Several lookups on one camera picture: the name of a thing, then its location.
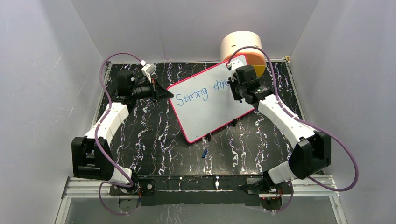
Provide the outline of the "pink-framed whiteboard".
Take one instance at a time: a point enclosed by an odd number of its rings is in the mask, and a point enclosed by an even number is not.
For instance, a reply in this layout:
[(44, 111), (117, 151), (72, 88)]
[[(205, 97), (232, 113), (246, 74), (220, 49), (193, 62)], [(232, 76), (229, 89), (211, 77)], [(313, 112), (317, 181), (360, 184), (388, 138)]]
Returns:
[(167, 88), (174, 95), (170, 105), (187, 142), (194, 143), (253, 111), (252, 105), (234, 100), (230, 77), (222, 62)]

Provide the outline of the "blue marker cap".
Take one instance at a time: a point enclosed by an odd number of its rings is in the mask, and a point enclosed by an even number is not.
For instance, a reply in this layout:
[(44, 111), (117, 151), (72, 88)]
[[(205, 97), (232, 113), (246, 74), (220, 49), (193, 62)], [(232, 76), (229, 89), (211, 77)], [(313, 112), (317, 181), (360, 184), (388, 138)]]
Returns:
[(205, 149), (205, 150), (203, 151), (203, 154), (202, 154), (201, 158), (204, 159), (204, 158), (206, 157), (207, 153), (208, 153), (208, 150)]

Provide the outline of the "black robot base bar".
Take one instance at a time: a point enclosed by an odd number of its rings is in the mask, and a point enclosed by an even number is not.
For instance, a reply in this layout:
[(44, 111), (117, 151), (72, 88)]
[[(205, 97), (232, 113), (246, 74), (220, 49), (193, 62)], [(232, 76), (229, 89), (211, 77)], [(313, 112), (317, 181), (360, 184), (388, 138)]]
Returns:
[(262, 175), (138, 175), (144, 206), (242, 204), (278, 199), (281, 187), (265, 189)]

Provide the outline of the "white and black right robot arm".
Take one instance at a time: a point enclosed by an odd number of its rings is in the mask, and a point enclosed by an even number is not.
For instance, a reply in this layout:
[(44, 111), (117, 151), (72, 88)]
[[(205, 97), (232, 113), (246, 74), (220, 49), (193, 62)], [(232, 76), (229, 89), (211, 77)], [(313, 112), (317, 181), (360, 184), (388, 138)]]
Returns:
[(275, 96), (275, 91), (259, 83), (251, 65), (228, 65), (228, 83), (233, 98), (245, 101), (266, 116), (293, 147), (290, 158), (263, 173), (263, 188), (276, 193), (283, 182), (305, 179), (331, 164), (331, 138), (328, 134), (298, 121), (298, 116)]

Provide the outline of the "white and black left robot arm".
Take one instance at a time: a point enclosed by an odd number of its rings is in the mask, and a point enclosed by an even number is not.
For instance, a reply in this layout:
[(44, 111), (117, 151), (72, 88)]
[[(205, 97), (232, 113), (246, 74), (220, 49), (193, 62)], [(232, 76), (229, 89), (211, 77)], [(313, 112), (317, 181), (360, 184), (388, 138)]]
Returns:
[(117, 183), (126, 193), (134, 194), (139, 190), (139, 181), (132, 177), (131, 169), (114, 161), (110, 143), (137, 100), (148, 98), (158, 102), (174, 95), (145, 70), (136, 74), (121, 70), (117, 74), (117, 84), (115, 95), (110, 97), (97, 123), (84, 136), (75, 137), (71, 142), (73, 174), (76, 178)]

